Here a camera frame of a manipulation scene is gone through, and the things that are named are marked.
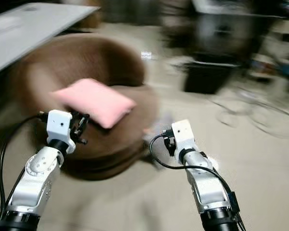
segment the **beige floor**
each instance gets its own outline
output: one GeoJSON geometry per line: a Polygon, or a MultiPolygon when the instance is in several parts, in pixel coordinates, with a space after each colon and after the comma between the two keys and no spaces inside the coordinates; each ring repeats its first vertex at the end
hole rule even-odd
{"type": "MultiPolygon", "coordinates": [[[[226,126],[216,119],[221,109],[208,98],[182,92],[184,78],[168,65],[166,58],[171,52],[162,48],[158,30],[105,25],[100,31],[127,42],[139,52],[153,53],[155,60],[146,61],[147,83],[160,97],[161,113],[170,111],[176,120],[190,120],[197,144],[218,161],[220,173],[236,191],[247,230],[289,231],[289,140],[259,131],[246,117],[235,118],[235,128],[226,126]]],[[[21,118],[17,106],[9,104],[0,111],[0,131],[21,118]]],[[[7,151],[8,190],[35,150],[28,139],[30,130],[30,126],[23,129],[7,151]]],[[[149,164],[137,162],[121,175],[100,182],[74,180],[61,174],[39,230],[200,231],[203,228],[185,172],[158,172],[149,164]]]]}

